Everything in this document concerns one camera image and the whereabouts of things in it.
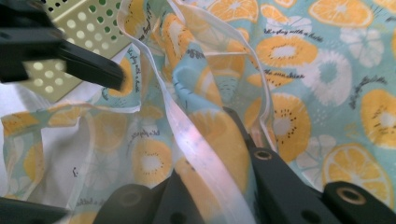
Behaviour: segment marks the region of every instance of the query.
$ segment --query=yellow perforated basket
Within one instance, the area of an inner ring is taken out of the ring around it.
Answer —
[[[130,40],[117,26],[121,0],[42,0],[53,23],[67,41],[104,57],[111,58]],[[73,90],[81,80],[64,72],[61,60],[24,63],[30,80],[21,84],[56,102]]]

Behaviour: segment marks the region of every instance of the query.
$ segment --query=bag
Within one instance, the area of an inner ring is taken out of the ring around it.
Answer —
[[[38,192],[57,149],[41,134],[78,123],[90,140],[72,164],[67,221],[92,222],[115,189],[152,188],[175,168],[205,222],[252,223],[254,174],[227,106],[308,185],[353,182],[393,207],[392,6],[355,0],[344,13],[364,16],[329,19],[330,3],[122,1],[118,25],[133,41],[123,90],[2,118],[7,196],[50,197]]]

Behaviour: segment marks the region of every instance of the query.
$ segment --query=citrus print fabric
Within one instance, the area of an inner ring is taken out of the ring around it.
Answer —
[[[7,197],[28,200],[46,177],[42,129],[84,121],[65,222],[92,222],[117,188],[153,188],[173,169],[205,222],[254,222],[226,106],[307,185],[352,182],[396,211],[395,13],[389,0],[123,0],[122,90],[3,117]]]
[[[349,181],[394,209],[393,1],[127,2],[120,28],[149,47],[203,136],[210,125],[196,110],[231,107],[256,144],[278,151],[306,184]],[[137,11],[145,21],[132,22]]]

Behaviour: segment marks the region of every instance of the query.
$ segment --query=clamp jaw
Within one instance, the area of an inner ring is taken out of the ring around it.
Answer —
[[[64,40],[41,2],[0,0],[0,82],[29,78],[23,62],[62,59],[66,72],[119,90],[124,79],[111,60]]]

